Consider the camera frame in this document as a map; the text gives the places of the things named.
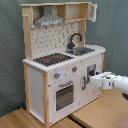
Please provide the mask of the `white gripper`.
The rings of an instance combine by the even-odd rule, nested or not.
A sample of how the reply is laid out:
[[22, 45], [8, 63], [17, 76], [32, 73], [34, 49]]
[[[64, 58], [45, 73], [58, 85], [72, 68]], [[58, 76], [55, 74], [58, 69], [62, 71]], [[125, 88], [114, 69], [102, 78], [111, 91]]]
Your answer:
[[103, 72], [89, 77], [91, 84], [101, 87], [104, 90], [113, 88], [113, 82], [115, 78], [116, 76], [111, 72]]

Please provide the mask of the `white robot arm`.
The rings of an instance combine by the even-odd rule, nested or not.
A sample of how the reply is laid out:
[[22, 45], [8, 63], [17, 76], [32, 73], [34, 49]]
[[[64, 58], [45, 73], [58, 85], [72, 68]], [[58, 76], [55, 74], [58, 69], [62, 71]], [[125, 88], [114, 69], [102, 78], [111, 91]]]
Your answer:
[[117, 75], [112, 72], [103, 72], [89, 76], [90, 83], [101, 87], [104, 90], [119, 90], [122, 96], [128, 101], [128, 77]]

